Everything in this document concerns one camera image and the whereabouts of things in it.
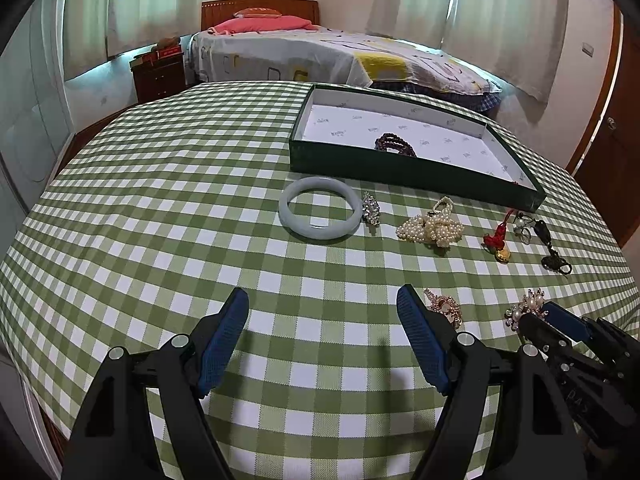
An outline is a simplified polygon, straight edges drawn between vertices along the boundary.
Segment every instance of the metal screw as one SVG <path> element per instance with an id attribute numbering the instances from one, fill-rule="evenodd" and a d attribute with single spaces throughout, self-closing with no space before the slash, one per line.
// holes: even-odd
<path id="1" fill-rule="evenodd" d="M 117 361 L 123 355 L 124 355 L 124 350 L 122 349 L 121 346 L 116 346 L 115 348 L 112 348 L 111 350 L 109 350 L 109 359 L 113 359 L 114 361 Z"/>
<path id="2" fill-rule="evenodd" d="M 187 346 L 189 343 L 189 336 L 184 334 L 178 334 L 173 339 L 171 339 L 171 345 L 175 348 L 182 348 L 183 346 Z"/>
<path id="3" fill-rule="evenodd" d="M 524 345 L 522 347 L 522 351 L 529 357 L 535 357 L 536 355 L 538 355 L 538 349 L 533 345 L 529 345 L 529 344 Z"/>
<path id="4" fill-rule="evenodd" d="M 475 341 L 475 338 L 468 332 L 460 332 L 458 334 L 458 342 L 462 346 L 471 346 Z"/>

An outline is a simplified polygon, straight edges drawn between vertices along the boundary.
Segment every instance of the red tassel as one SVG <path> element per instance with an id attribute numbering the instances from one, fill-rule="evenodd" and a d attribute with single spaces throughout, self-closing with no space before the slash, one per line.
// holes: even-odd
<path id="1" fill-rule="evenodd" d="M 495 234 L 493 236 L 484 235 L 482 238 L 482 240 L 484 240 L 484 244 L 489 249 L 501 251 L 504 248 L 504 236 L 507 234 L 507 221 L 512 213 L 513 209 L 509 209 L 507 216 L 504 217 L 504 221 L 495 229 Z"/>

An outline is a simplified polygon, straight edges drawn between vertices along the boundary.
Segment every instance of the glass panel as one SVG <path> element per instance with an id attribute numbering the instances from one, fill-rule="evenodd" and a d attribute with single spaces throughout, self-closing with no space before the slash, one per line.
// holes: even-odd
<path id="1" fill-rule="evenodd" d="M 44 191 L 71 133 L 57 0 L 35 0 L 0 56 L 0 254 Z"/>

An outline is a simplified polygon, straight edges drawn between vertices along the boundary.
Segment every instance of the pillow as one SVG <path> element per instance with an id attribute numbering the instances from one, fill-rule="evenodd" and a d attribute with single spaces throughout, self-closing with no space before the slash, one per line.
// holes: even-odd
<path id="1" fill-rule="evenodd" d="M 277 18 L 282 16 L 282 13 L 267 7 L 249 7 L 234 12 L 234 16 L 236 18 Z"/>
<path id="2" fill-rule="evenodd" d="M 233 18 L 208 29 L 210 34 L 239 34 L 240 32 L 266 32 L 268 30 L 318 30 L 310 20 L 297 16 L 277 18 Z"/>

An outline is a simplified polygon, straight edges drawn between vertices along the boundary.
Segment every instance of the wooden headboard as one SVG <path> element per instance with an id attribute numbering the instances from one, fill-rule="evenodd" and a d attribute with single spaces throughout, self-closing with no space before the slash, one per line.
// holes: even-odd
<path id="1" fill-rule="evenodd" d="M 315 0 L 213 0 L 202 3 L 200 30 L 207 30 L 226 22 L 234 12 L 249 7 L 268 7 L 279 10 L 284 15 L 299 16 L 320 25 L 320 9 Z"/>

